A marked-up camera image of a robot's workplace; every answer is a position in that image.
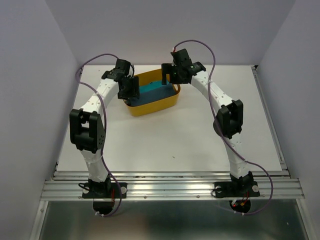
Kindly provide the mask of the yellow plastic basket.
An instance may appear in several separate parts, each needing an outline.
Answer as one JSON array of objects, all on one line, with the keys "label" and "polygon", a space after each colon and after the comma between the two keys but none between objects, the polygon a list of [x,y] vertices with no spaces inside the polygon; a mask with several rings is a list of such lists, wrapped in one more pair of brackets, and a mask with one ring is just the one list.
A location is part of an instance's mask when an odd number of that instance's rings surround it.
[{"label": "yellow plastic basket", "polygon": [[[160,69],[139,73],[137,76],[139,77],[139,86],[144,86],[150,82],[162,80],[162,72]],[[173,89],[175,90],[174,96],[170,96],[162,100],[158,100],[152,103],[148,103],[148,104],[140,105],[136,107],[128,106],[124,101],[124,104],[126,105],[130,114],[133,117],[139,117],[139,116],[155,113],[176,105],[179,98],[180,91],[181,91],[181,86],[179,84],[173,85],[169,82],[166,85],[172,85]]]}]

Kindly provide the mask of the dark blue-grey t shirt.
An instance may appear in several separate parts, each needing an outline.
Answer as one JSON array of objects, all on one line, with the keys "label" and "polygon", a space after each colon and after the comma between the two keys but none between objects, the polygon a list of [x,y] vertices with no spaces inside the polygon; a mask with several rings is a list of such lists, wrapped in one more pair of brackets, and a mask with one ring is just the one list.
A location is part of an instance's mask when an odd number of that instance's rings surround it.
[{"label": "dark blue-grey t shirt", "polygon": [[139,91],[139,97],[133,97],[125,101],[127,106],[138,107],[159,100],[163,100],[168,97],[172,97],[176,94],[176,91],[174,90],[171,84],[163,85],[156,88],[140,87]]}]

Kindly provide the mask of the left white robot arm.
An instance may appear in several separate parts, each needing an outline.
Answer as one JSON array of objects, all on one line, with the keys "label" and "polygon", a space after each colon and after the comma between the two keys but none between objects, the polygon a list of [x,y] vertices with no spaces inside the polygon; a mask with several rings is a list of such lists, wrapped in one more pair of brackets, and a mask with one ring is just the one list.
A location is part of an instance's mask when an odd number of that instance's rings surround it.
[{"label": "left white robot arm", "polygon": [[117,59],[114,68],[102,74],[97,88],[80,81],[79,84],[91,89],[93,95],[69,114],[70,141],[81,152],[89,182],[95,183],[94,191],[100,197],[111,193],[111,184],[106,181],[111,174],[103,160],[107,134],[106,108],[114,97],[124,101],[140,97],[139,77],[134,73],[132,63]]}]

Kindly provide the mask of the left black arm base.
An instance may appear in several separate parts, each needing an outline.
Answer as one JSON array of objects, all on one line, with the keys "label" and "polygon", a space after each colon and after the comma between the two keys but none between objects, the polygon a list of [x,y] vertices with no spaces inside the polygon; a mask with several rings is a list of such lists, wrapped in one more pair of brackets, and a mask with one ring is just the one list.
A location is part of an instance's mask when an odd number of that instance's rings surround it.
[{"label": "left black arm base", "polygon": [[88,179],[87,182],[79,183],[78,186],[82,189],[83,199],[125,199],[127,197],[126,182],[120,182],[118,187],[116,182],[112,182],[110,177],[107,177],[104,182],[95,182]]}]

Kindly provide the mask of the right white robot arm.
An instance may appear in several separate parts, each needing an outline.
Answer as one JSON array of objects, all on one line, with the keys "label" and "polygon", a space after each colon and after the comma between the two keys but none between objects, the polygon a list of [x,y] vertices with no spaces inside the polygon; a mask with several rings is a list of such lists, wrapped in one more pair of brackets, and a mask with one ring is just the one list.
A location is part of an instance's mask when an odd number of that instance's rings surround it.
[{"label": "right white robot arm", "polygon": [[230,167],[231,192],[242,195],[248,190],[245,178],[250,174],[246,160],[241,156],[241,131],[243,125],[244,104],[228,96],[210,79],[205,66],[192,62],[184,48],[171,53],[172,62],[161,65],[162,84],[166,81],[173,85],[190,84],[209,102],[213,113],[213,128],[222,139]]}]

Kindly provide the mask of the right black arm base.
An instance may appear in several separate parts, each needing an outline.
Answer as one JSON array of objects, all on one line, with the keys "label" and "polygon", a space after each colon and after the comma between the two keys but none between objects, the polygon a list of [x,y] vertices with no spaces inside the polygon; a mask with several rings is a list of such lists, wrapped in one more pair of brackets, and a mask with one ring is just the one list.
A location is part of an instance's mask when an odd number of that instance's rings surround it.
[{"label": "right black arm base", "polygon": [[214,188],[211,195],[215,198],[242,198],[259,197],[260,191],[258,183],[254,181],[254,176],[251,171],[247,175],[236,178],[230,174],[230,181],[214,182]]}]

